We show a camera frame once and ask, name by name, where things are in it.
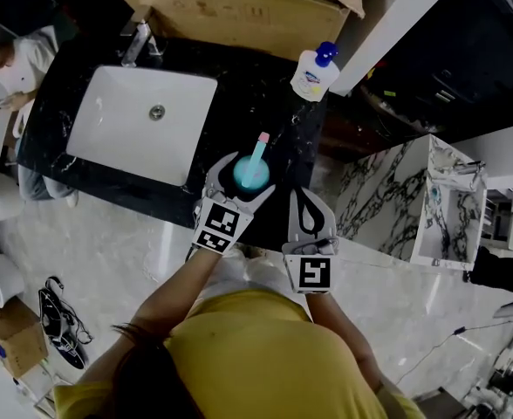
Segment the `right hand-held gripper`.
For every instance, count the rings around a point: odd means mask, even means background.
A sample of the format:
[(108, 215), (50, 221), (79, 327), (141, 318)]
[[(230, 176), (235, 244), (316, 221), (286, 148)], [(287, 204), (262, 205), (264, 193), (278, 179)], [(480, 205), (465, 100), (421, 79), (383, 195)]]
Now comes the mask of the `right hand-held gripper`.
[(336, 235), (335, 216), (319, 196), (296, 187), (290, 193), (288, 239), (301, 240), (302, 231), (314, 238), (326, 238), (283, 245), (284, 265), (291, 287), (295, 293), (328, 293), (340, 268), (339, 241), (333, 237)]

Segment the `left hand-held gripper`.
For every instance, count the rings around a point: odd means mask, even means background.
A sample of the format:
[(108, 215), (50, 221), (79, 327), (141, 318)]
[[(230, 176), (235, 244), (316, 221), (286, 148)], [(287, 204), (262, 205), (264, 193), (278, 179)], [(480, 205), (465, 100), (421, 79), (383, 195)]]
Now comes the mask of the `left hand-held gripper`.
[(254, 219), (254, 213), (274, 193), (272, 184), (253, 200), (227, 197), (219, 180), (220, 173), (238, 156), (225, 155), (208, 171), (202, 198), (195, 206), (195, 233), (192, 245), (219, 255), (227, 253)]

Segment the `teal cleaner bottle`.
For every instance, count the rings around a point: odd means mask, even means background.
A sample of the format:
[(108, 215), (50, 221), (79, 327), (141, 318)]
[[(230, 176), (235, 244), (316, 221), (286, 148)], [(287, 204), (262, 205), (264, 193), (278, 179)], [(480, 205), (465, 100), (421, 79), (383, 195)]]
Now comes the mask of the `teal cleaner bottle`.
[(234, 166), (234, 183), (244, 193), (255, 193), (269, 182), (270, 170), (263, 158), (269, 139), (268, 133), (260, 133), (252, 154), (240, 158)]

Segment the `person's right forearm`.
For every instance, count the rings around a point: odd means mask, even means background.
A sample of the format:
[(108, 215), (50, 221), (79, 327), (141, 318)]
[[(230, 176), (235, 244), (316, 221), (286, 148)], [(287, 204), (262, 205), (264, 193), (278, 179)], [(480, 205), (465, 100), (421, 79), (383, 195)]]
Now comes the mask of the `person's right forearm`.
[(337, 334), (349, 347), (360, 373), (377, 395), (388, 419), (412, 419), (399, 402), (403, 394), (381, 372), (373, 350), (361, 331), (350, 321), (330, 293), (305, 295), (315, 324)]

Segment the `person's left forearm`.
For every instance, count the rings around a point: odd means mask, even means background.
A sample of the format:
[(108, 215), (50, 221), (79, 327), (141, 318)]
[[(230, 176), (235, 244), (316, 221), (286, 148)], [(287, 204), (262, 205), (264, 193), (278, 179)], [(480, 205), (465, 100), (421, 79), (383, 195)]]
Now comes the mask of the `person's left forearm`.
[[(221, 259), (213, 251), (200, 249), (139, 307), (131, 325), (158, 337), (166, 336), (185, 320), (197, 297)], [(133, 342), (120, 336), (79, 379), (80, 383), (110, 381)]]

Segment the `white soap pump bottle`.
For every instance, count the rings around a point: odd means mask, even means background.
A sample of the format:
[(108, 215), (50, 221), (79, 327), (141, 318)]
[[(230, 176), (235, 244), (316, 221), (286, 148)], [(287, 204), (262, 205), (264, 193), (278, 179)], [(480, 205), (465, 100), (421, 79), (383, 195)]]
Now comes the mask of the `white soap pump bottle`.
[(320, 102), (340, 70), (333, 62), (338, 55), (337, 46), (325, 41), (314, 50), (301, 52), (297, 69), (291, 79), (291, 88), (300, 98)]

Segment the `person's white trousers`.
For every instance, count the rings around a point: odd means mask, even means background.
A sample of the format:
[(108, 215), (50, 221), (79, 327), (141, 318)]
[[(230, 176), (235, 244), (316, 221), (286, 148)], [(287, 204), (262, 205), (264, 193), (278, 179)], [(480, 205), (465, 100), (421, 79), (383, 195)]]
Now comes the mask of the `person's white trousers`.
[(265, 290), (282, 295), (307, 309), (304, 296), (292, 290), (285, 270), (276, 266), (277, 259), (271, 259), (264, 249), (249, 247), (249, 253), (248, 258), (241, 248), (234, 247), (224, 254), (195, 303), (233, 292)]

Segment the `white marble vanity cabinet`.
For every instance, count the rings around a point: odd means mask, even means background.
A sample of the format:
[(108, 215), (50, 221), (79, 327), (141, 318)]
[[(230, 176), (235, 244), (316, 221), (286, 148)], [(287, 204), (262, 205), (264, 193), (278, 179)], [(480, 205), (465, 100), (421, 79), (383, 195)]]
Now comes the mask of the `white marble vanity cabinet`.
[(338, 234), (409, 264), (471, 271), (482, 234), (487, 170), (475, 191), (452, 168), (479, 161), (432, 134), (345, 166)]

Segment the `black marble vanity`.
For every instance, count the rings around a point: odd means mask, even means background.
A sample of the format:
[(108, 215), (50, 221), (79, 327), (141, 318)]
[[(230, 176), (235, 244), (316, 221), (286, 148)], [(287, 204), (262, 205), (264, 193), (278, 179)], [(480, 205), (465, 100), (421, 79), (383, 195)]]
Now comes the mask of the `black marble vanity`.
[(67, 154), (72, 125), (95, 69), (118, 65), (129, 44), (129, 38), (118, 35), (78, 35), (61, 45), (31, 110), (18, 163), (91, 196), (190, 228), (209, 168), (229, 153), (250, 153), (265, 132), (270, 137), (265, 160), (276, 188), (242, 240), (279, 251), (287, 239), (291, 189), (307, 187), (311, 180), (326, 103), (311, 103), (292, 91), (296, 66), (289, 60), (241, 47), (164, 39), (162, 56), (143, 52), (140, 65), (217, 81), (186, 183), (174, 187), (151, 182)]

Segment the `white rectangular sink basin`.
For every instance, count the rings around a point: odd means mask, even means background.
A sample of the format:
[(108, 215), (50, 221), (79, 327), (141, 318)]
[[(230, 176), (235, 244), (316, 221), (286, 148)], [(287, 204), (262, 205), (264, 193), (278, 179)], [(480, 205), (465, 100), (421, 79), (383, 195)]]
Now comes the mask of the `white rectangular sink basin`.
[(67, 142), (69, 155), (157, 182), (187, 182), (217, 88), (215, 79), (98, 67)]

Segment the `person's yellow shirt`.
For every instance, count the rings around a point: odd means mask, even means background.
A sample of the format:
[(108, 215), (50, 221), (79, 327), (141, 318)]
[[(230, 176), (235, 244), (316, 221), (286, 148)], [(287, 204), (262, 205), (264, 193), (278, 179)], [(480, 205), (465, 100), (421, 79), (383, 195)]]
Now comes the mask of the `person's yellow shirt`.
[(207, 299), (168, 337), (133, 342), (107, 381), (55, 389), (58, 419), (425, 419), (274, 292)]

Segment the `small chrome faucet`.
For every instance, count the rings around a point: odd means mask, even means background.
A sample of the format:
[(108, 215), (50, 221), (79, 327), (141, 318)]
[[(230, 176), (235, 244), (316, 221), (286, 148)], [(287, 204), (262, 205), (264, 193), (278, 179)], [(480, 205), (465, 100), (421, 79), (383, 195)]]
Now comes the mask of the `small chrome faucet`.
[(451, 177), (457, 185), (475, 191), (486, 174), (485, 168), (484, 161), (458, 163), (453, 166)]

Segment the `large cardboard box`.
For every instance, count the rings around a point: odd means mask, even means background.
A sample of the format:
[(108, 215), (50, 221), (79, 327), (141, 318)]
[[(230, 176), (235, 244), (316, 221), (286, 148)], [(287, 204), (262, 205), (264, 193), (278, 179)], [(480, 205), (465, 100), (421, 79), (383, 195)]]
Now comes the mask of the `large cardboard box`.
[(365, 16), (362, 0), (124, 0), (148, 15), (158, 36), (250, 48), (298, 59), (335, 42), (350, 14)]

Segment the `black cabinet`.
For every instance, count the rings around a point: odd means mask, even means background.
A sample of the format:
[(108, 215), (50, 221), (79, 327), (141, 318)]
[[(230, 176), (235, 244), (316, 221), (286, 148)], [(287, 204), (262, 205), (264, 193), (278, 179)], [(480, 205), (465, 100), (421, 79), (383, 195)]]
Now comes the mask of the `black cabinet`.
[(461, 139), (513, 127), (513, 0), (438, 0), (359, 90), (422, 133)]

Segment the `small cardboard box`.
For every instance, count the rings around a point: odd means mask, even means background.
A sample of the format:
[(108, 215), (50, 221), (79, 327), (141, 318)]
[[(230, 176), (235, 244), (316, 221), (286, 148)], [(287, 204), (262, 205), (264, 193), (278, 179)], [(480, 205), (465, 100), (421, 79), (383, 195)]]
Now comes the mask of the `small cardboard box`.
[(19, 379), (48, 356), (39, 317), (19, 298), (0, 307), (0, 357)]

